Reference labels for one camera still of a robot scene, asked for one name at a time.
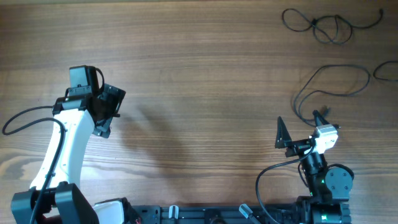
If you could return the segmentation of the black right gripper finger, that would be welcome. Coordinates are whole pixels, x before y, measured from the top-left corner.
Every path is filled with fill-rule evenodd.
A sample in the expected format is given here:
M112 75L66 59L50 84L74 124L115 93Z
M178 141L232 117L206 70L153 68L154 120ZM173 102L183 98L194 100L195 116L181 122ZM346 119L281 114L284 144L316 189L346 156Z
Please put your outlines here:
M318 110L314 110L312 114L314 116L314 122L316 127L329 124L329 122L322 116L322 114Z
M291 145L292 139L287 130L283 119L279 116L277 118L277 134L275 137L275 148L282 149Z

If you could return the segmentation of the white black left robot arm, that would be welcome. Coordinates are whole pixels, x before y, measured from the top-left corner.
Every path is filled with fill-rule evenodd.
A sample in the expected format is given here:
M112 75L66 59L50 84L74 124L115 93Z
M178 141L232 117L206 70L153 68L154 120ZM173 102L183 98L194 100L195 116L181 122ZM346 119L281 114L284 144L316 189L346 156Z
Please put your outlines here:
M88 140L109 137L125 94L106 84L96 67L70 68L70 87L50 107L54 126L40 170L29 189L12 198L17 223L128 223L123 199L91 206L80 190Z

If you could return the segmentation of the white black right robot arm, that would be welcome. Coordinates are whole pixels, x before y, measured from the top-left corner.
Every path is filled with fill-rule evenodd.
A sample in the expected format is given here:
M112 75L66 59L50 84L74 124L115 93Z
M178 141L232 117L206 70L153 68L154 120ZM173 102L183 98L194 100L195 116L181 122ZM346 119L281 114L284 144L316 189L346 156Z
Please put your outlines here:
M295 202L292 223L352 222L349 193L353 188L354 172L342 165L329 165L324 153L337 142L337 124L329 123L317 110L313 112L315 130L306 139L293 141L281 117L277 119L275 147L286 149L285 156L297 156L303 169L310 196L299 196Z

